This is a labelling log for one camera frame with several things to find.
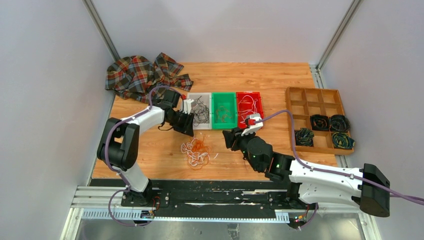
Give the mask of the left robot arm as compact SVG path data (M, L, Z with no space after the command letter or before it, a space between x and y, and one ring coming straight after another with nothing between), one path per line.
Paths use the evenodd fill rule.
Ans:
M152 127L168 123L176 132L193 137L195 100L186 98L171 87L165 87L162 96L154 97L154 87L148 94L148 106L126 118L111 117L106 121L96 155L124 181L126 193L134 195L140 206L153 201L152 182L137 164L139 138Z

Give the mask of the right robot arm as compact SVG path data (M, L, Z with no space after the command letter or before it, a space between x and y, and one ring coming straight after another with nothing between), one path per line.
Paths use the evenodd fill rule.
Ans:
M240 151L254 171L287 186L285 200L291 208L330 203L358 206L375 217L390 216L390 181L376 165L343 168L311 163L276 152L255 133L243 134L238 127L222 134L226 148Z

